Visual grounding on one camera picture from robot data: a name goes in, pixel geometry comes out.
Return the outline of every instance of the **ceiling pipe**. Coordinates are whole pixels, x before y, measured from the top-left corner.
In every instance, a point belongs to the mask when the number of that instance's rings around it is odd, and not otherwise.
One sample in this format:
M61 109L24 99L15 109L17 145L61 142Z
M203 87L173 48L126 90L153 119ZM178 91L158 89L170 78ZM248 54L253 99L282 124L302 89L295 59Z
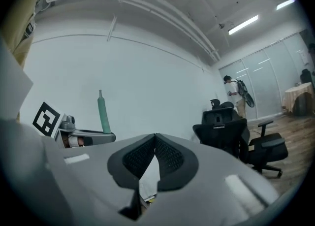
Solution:
M210 40L207 38L207 36L200 30L200 28L189 18L187 17L182 11L177 9L175 6L167 2L166 0L155 0L159 2L160 4L164 5L165 7L171 9L175 13L177 13L183 20L185 20L200 36L206 41L206 43L211 47L211 49L216 53L218 60L220 60L220 56L217 53L215 47L212 45Z
M185 24L183 24L181 21L179 21L176 17L174 17L173 15L171 15L170 13L164 11L163 9L152 5L148 2L142 1L142 0L123 0L122 2L125 3L129 3L132 5L135 4L140 4L145 6L146 8L149 8L149 10L155 10L156 12L159 12L159 14L154 13L155 15L161 17L160 15L164 15L166 17L163 17L163 19L165 20L166 18L170 19L171 21L175 22L177 25L180 26L180 30L183 31L185 30L185 34L187 35L187 33L189 33L190 35L188 35L191 39L193 39L198 45L200 45L211 57L214 61L217 61L218 59L213 55L213 53L216 51L211 51L207 45L202 41L202 39L200 39L200 37L198 37L189 27L187 27Z
M51 2L55 2L55 1L59 1L59 0L46 0L48 3L51 3ZM180 26L178 26L177 24L175 24L174 22L172 22L171 20L167 19L166 17L164 17L163 15L157 13L157 12L154 12L152 11L151 9L149 8L146 8L142 5L139 5L137 3L134 3L134 2L131 2L131 1L127 1L127 0L123 0L124 3L127 3L127 4L130 4L130 5L133 5L133 6L136 6L138 8L141 8L143 10L146 10L160 18L162 18L163 20L167 21L168 23L172 24L173 26L175 26L177 29L179 29L180 31L182 31L185 35L187 35L190 39L192 39L195 43L197 43L206 53L210 54L211 58L216 62L216 60L214 59L214 57L211 55L211 53L209 53L210 51L205 49L200 42L198 42L196 39L194 39L188 32L186 32L184 29L182 29Z

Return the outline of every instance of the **black and white square marker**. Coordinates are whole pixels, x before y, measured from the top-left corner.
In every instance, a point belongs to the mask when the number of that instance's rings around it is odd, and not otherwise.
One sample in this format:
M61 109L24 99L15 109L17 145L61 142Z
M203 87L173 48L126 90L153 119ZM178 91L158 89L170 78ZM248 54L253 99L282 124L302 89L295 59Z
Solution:
M45 136L51 136L59 117L60 113L43 102L35 116L33 125Z

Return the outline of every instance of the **beige tablecloth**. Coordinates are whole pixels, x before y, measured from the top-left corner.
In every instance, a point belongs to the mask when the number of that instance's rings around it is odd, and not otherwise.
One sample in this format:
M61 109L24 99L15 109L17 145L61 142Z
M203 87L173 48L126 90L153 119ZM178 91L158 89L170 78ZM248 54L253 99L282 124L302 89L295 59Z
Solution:
M300 86L293 87L289 90L285 91L285 96L282 100L282 106L288 110L288 112L293 111L294 103L296 99L303 93L310 93L310 96L312 97L312 110L314 110L314 91L313 86L310 82L301 84Z

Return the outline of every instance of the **fluorescent light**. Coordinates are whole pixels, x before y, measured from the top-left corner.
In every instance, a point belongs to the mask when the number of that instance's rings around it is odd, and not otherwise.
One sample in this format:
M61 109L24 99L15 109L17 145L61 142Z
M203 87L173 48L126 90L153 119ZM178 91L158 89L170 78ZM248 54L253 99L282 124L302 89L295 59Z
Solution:
M260 67L259 69L254 70L253 72L258 71L258 70L260 70L260 69L262 69L262 67Z
M241 76L239 76L239 77L237 77L237 78L240 78L240 77L245 76L245 75L247 75L247 74L243 74L243 75L241 75Z
M268 61L268 60L270 60L270 58L269 58L269 59L266 59L266 60L264 60L264 61L262 61L262 62L260 62L260 63L258 63L258 65L259 65L259 64L262 64L262 63L264 63L264 62L266 62L266 61Z
M238 71L238 72L236 72L236 73L238 74L239 72L242 72L242 71L244 71L244 70L246 70L246 69L248 69L248 68L245 68L245 69L243 69L243 70L241 70L241 71Z
M231 30L228 31L228 33L231 35L233 33L235 33L236 31L242 29L243 27L251 24L252 22L256 21L258 19L258 15L256 15L255 17L248 19L247 21L245 21L244 23L241 23L240 25L232 28Z
M289 5L289 4L291 4L291 3L294 3L296 0L288 0L288 1L285 1L285 2L283 2L283 3L281 3L281 4L279 4L278 6L277 6L277 10L279 10L279 9L281 9L282 7L285 7L285 6L287 6L287 5Z

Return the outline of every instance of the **bottle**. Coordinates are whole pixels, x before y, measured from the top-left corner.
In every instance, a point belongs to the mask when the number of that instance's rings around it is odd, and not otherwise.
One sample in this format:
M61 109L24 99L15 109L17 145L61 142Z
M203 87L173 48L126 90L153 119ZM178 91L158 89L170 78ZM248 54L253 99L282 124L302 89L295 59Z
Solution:
M99 97L97 99L97 103L98 103L98 111L99 111L100 122L103 128L103 133L110 134L111 131L110 131L109 122L107 118L105 99L102 96L102 90L99 90Z

